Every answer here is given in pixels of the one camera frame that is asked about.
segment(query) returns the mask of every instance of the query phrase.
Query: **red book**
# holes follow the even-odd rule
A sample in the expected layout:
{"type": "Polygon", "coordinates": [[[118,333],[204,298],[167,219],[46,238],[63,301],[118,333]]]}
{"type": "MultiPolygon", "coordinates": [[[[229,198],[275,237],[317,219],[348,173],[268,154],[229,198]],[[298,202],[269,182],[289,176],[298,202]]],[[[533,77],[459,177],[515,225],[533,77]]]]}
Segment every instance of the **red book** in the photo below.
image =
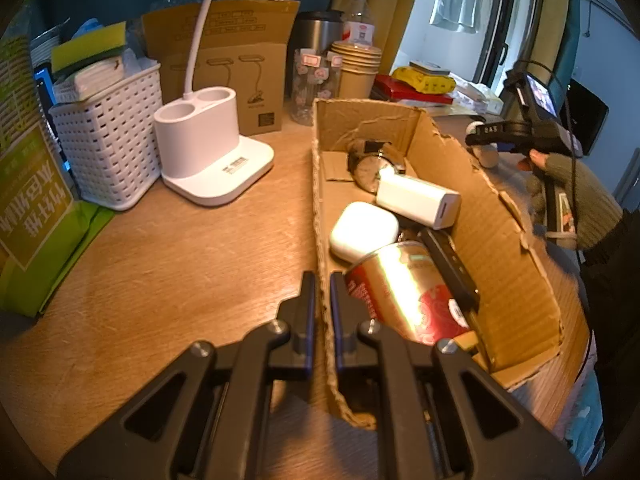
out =
{"type": "Polygon", "coordinates": [[[442,105],[450,105],[453,103],[453,97],[448,94],[443,95],[427,95],[411,88],[407,83],[393,79],[389,75],[378,74],[374,86],[392,101],[400,101],[409,99],[412,101],[423,101],[426,103],[436,103],[442,105]]]}

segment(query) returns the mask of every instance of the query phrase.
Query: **tin can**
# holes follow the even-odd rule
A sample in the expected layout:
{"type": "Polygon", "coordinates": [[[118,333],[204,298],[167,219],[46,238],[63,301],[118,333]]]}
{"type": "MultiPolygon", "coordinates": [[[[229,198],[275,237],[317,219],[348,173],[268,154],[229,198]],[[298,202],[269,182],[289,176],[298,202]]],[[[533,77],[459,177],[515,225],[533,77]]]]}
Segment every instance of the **tin can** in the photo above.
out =
{"type": "Polygon", "coordinates": [[[351,296],[371,317],[407,339],[433,345],[469,332],[469,326],[427,249],[401,242],[364,256],[346,275],[351,296]]]}

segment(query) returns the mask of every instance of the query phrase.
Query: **wooden table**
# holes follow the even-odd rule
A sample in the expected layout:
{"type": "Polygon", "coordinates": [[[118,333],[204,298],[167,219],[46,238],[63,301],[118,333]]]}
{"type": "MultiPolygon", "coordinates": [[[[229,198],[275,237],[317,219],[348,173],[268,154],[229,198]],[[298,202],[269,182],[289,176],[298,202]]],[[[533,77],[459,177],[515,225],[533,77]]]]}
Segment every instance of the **wooden table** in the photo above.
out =
{"type": "MultiPolygon", "coordinates": [[[[311,129],[286,120],[257,138],[273,146],[275,166],[238,200],[201,208],[157,182],[107,225],[35,325],[0,315],[0,401],[50,470],[189,343],[242,338],[316,268],[311,129]]],[[[574,280],[545,265],[562,307],[563,353],[519,398],[551,428],[587,332],[574,280]]],[[[321,336],[315,366],[308,387],[276,385],[266,476],[376,478],[375,434],[328,413],[321,336]]]]}

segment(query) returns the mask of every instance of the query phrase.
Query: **plastic bottle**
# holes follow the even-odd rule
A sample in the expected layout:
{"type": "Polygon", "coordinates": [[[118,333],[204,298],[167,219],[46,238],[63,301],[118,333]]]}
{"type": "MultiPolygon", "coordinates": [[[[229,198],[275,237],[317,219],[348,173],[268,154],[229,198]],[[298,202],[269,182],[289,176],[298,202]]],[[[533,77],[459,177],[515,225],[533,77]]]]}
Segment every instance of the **plastic bottle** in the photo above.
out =
{"type": "Polygon", "coordinates": [[[344,22],[342,39],[344,41],[373,44],[373,31],[376,27],[371,18],[367,0],[350,0],[342,20],[344,22]]]}

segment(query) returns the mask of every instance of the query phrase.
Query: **watch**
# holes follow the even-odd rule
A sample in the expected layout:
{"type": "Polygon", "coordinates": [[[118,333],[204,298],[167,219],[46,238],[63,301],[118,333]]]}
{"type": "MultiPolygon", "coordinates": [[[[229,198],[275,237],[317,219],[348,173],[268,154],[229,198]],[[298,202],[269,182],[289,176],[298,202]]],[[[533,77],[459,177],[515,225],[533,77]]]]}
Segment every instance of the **watch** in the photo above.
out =
{"type": "Polygon", "coordinates": [[[390,142],[378,140],[352,140],[348,145],[347,166],[353,179],[365,191],[377,193],[380,170],[392,168],[405,174],[404,156],[390,142]]]}

